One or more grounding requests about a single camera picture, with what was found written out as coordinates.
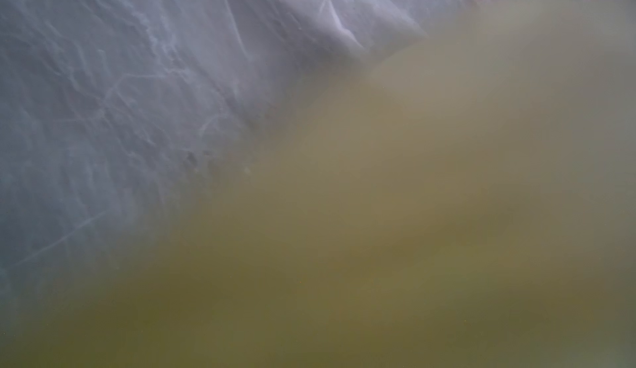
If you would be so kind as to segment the cream plastic bag orange print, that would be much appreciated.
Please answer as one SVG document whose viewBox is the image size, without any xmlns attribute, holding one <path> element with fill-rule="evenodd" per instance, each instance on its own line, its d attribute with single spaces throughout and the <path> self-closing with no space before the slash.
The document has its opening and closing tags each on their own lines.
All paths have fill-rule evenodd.
<svg viewBox="0 0 636 368">
<path fill-rule="evenodd" d="M 632 367 L 635 0 L 505 0 L 330 71 L 4 367 Z"/>
</svg>

